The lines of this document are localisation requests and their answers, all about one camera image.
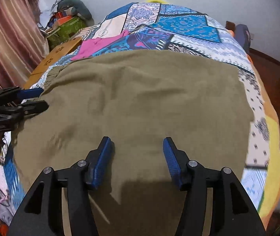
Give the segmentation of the olive green pants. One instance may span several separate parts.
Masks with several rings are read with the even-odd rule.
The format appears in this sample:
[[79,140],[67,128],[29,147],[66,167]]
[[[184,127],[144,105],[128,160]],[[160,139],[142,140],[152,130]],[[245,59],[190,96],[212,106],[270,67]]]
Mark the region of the olive green pants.
[[175,234],[185,193],[171,181],[165,137],[207,168],[242,175],[254,113],[233,65],[173,51],[102,54],[52,69],[41,99],[48,110],[14,134],[21,184],[110,137],[115,153],[90,194],[100,235]]

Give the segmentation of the wooden lap table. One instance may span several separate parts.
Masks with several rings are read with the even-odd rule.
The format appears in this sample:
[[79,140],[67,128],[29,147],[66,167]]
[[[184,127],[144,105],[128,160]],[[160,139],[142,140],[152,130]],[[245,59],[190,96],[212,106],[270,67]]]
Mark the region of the wooden lap table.
[[67,41],[63,44],[57,45],[34,69],[30,77],[24,84],[24,89],[29,89],[33,84],[35,84],[43,73],[48,69],[50,65],[53,65],[61,57],[73,52],[82,43],[81,37],[75,38],[71,41]]

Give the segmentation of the striped pink curtain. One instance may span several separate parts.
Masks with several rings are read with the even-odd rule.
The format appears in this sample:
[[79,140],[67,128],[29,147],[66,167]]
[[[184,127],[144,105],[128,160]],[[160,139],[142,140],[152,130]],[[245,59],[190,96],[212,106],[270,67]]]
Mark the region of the striped pink curtain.
[[49,46],[41,33],[39,0],[0,0],[0,86],[23,86]]

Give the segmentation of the green patterned bag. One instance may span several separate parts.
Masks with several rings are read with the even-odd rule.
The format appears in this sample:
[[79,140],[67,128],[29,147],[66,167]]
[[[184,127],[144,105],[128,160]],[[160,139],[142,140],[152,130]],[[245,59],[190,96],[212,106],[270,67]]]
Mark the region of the green patterned bag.
[[79,17],[73,17],[63,23],[55,30],[50,32],[46,37],[49,49],[52,50],[56,46],[69,41],[80,29],[87,27],[86,22]]

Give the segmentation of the pink folded garment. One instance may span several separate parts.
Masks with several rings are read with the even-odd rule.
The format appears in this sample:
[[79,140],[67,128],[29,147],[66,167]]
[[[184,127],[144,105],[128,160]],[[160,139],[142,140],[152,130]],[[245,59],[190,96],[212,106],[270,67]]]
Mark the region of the pink folded garment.
[[88,39],[86,41],[83,41],[77,55],[75,55],[71,60],[75,61],[75,60],[88,58],[95,52],[101,50],[102,48],[108,46],[114,41],[117,41],[118,39],[125,37],[127,35],[129,35],[129,31],[124,30],[122,33],[120,33],[117,36],[107,37],[107,38],[97,37],[95,39]]

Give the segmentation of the yellow orange bed sheet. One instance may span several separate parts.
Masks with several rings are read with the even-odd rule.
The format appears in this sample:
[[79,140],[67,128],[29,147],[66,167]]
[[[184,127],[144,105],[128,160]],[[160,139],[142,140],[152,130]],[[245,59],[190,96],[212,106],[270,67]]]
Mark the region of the yellow orange bed sheet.
[[218,31],[222,76],[220,114],[223,134],[232,147],[218,159],[228,162],[241,180],[262,223],[268,226],[280,200],[280,126],[262,79],[236,33]]

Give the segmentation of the blue patchwork bedspread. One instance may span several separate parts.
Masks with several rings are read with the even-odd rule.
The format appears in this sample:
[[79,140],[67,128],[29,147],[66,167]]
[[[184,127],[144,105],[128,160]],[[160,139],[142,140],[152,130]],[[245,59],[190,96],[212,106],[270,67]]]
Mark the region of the blue patchwork bedspread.
[[[114,52],[154,50],[179,52],[223,63],[218,34],[223,28],[225,27],[210,16],[187,7],[160,3],[131,3],[113,11],[102,23],[91,27],[83,41],[117,36],[124,30],[128,30],[129,35],[84,59]],[[49,72],[57,66],[74,62],[71,59],[77,55],[80,47],[48,67],[36,86],[44,89]],[[6,135],[10,150],[5,164],[5,175],[13,204],[18,207],[27,190],[24,190],[21,184],[14,162],[14,134]]]

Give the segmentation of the dark blue backpack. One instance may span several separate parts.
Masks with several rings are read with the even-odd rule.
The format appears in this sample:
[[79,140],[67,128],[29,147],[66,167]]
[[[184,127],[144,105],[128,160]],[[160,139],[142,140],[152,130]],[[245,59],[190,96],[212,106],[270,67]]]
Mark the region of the dark blue backpack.
[[238,24],[235,26],[234,39],[246,53],[250,52],[251,36],[247,25]]

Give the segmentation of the yellow pillow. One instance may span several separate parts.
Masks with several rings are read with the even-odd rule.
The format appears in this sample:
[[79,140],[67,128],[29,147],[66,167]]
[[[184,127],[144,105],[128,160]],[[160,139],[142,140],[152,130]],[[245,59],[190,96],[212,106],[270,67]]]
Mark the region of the yellow pillow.
[[146,0],[148,3],[161,3],[161,4],[167,4],[168,2],[165,0]]

